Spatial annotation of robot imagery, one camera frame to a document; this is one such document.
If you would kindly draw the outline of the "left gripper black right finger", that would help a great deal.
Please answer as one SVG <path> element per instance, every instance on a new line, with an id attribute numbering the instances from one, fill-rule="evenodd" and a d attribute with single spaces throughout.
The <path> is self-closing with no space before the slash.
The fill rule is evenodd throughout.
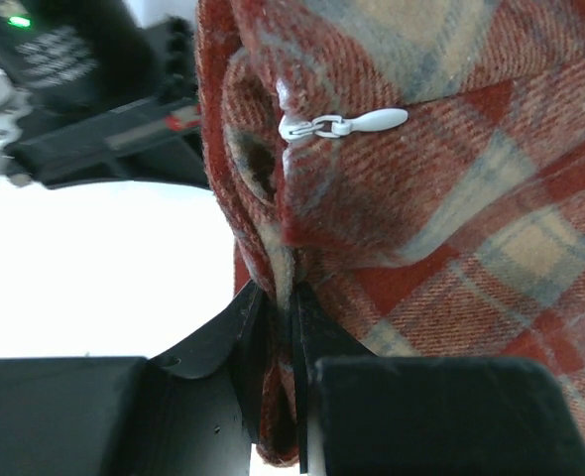
<path id="1" fill-rule="evenodd" d="M 545 367 L 511 357 L 379 357 L 292 293 L 299 467 L 307 475 L 585 475 L 585 442 Z"/>

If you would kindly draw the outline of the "white patterned garment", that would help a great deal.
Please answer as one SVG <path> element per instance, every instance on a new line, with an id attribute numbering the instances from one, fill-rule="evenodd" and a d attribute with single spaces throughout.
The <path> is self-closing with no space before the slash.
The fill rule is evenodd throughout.
<path id="1" fill-rule="evenodd" d="M 202 1 L 196 62 L 238 284 L 538 360 L 585 438 L 585 1 Z"/>

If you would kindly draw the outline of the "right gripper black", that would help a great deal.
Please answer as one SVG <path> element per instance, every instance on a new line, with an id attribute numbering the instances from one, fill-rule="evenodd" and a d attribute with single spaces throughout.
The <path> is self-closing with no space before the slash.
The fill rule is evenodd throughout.
<path id="1" fill-rule="evenodd" d="M 0 1 L 0 178 L 205 188 L 193 28 L 121 1 Z"/>

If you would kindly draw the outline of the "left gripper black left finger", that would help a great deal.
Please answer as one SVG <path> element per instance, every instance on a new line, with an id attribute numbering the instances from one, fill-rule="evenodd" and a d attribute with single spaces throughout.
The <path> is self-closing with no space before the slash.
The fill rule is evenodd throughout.
<path id="1" fill-rule="evenodd" d="M 152 359 L 0 359 L 0 475 L 248 474 L 265 308 L 249 284 Z"/>

